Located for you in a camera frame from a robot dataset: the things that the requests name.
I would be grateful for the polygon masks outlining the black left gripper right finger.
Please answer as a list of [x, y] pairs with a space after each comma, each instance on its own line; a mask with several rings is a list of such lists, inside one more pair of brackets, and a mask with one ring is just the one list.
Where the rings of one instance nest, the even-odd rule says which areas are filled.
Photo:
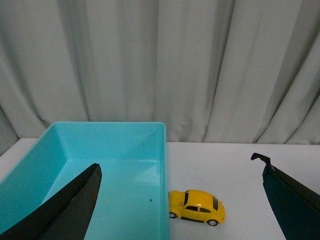
[[251, 160], [265, 163], [263, 187], [275, 218], [287, 240], [320, 238], [320, 195], [271, 164], [271, 159], [253, 153]]

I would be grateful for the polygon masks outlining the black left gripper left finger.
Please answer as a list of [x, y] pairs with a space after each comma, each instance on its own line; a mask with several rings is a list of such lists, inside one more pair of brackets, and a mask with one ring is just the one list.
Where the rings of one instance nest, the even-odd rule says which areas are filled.
[[40, 207], [0, 235], [2, 240], [83, 240], [102, 181], [93, 163]]

